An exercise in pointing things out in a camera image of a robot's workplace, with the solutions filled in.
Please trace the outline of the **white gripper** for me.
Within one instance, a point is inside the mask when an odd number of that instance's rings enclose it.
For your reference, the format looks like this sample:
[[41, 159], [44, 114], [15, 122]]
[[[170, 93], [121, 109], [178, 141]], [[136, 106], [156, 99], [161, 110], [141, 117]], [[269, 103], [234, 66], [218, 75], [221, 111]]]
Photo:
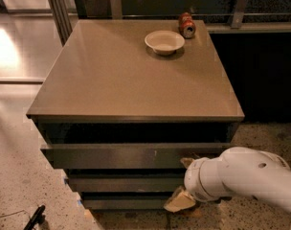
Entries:
[[193, 158], [183, 157], [181, 164], [187, 169], [184, 177], [184, 186], [178, 187], [172, 196], [164, 204], [164, 208], [172, 213], [194, 207], [196, 201], [209, 202], [215, 201], [215, 197], [209, 195], [201, 183], [201, 168], [208, 160], [207, 157], [194, 160]]

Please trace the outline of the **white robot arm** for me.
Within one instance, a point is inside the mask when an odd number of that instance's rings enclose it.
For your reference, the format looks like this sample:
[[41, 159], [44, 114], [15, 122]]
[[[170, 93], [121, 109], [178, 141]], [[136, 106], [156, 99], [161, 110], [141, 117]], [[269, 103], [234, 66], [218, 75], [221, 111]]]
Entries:
[[183, 158], [181, 163], [186, 168], [184, 184], [165, 203], [169, 212], [247, 196], [291, 214], [291, 169], [274, 153], [233, 147], [216, 158]]

